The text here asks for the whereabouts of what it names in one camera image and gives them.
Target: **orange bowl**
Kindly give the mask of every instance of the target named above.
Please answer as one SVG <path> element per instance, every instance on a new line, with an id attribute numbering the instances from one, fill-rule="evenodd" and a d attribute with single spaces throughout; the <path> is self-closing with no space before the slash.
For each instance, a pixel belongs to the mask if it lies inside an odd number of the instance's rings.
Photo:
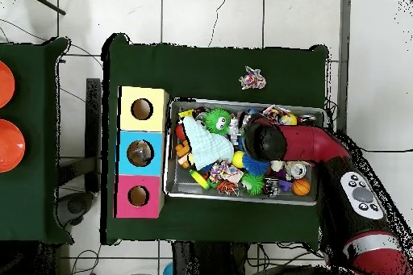
<path id="1" fill-rule="evenodd" d="M 0 119 L 0 173 L 16 167 L 25 149 L 22 132 L 12 122 Z"/>
<path id="2" fill-rule="evenodd" d="M 0 61 L 0 108 L 3 108 L 13 97 L 15 78 L 6 64 Z"/>

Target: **robot control buttons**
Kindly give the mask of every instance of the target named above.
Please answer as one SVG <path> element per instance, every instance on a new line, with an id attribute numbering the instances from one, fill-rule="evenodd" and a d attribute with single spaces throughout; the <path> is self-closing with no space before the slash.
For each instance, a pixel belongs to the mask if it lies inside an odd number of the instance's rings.
<path id="1" fill-rule="evenodd" d="M 352 195 L 353 195 L 353 198 L 356 199 L 358 202 L 372 202 L 373 201 L 373 194 L 363 187 L 356 187 L 356 189 L 353 190 Z"/>
<path id="2" fill-rule="evenodd" d="M 358 207 L 359 207 L 359 209 L 361 209 L 361 210 L 363 210 L 363 211 L 366 211 L 366 210 L 369 209 L 369 207 L 367 206 L 367 204 L 364 204 L 364 203 L 360 204 Z"/>
<path id="3" fill-rule="evenodd" d="M 353 171 L 347 172 L 342 175 L 340 184 L 356 214 L 366 219 L 385 217 L 375 193 L 361 174 Z"/>

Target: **pink cube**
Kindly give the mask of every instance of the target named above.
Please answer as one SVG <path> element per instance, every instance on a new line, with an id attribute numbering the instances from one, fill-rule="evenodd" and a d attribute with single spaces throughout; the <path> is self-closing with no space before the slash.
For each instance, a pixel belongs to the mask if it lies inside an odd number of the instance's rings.
<path id="1" fill-rule="evenodd" d="M 145 203 L 133 205 L 129 192 L 134 187 L 142 187 L 147 194 Z M 157 219 L 164 204 L 164 194 L 161 191 L 160 176 L 119 175 L 118 192 L 116 194 L 116 213 L 114 217 L 121 219 Z"/>

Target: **dark green tablecloth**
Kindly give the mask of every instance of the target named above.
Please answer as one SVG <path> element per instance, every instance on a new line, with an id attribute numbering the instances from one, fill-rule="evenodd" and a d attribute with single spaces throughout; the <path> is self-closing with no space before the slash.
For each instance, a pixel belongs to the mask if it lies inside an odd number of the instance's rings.
<path id="1" fill-rule="evenodd" d="M 56 223 L 54 204 L 56 61 L 67 45 L 65 38 L 42 45 L 0 44 L 0 60 L 15 76 L 15 95 L 0 109 L 0 119 L 14 123 L 26 141 L 21 163 L 0 173 L 0 240 L 71 242 Z"/>
<path id="2" fill-rule="evenodd" d="M 103 159 L 107 156 L 102 170 L 108 173 L 102 178 L 108 188 L 102 197 L 107 202 L 102 204 L 102 240 L 291 240 L 315 246 L 319 223 L 313 206 L 167 197 L 158 219 L 114 219 L 116 102 L 118 86 L 131 85 L 162 88 L 171 97 L 322 108 L 326 58 L 327 48 L 321 45 L 312 50 L 188 48 L 133 45 L 123 34 L 112 35 L 102 50 L 103 139 L 109 137 L 102 145 Z M 261 69 L 264 89 L 241 90 L 238 80 L 246 65 Z"/>

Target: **circular hole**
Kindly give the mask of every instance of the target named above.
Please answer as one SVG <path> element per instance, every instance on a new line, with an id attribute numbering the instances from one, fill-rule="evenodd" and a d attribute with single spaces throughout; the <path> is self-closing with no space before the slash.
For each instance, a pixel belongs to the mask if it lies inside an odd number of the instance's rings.
<path id="1" fill-rule="evenodd" d="M 139 98 L 132 103 L 131 113 L 135 119 L 149 119 L 153 114 L 153 105 L 146 98 Z"/>
<path id="2" fill-rule="evenodd" d="M 149 192 L 143 186 L 135 186 L 127 193 L 127 199 L 133 206 L 143 206 L 148 204 Z"/>
<path id="3" fill-rule="evenodd" d="M 144 167 L 153 159 L 152 145 L 145 141 L 133 141 L 127 148 L 127 159 L 136 167 Z"/>

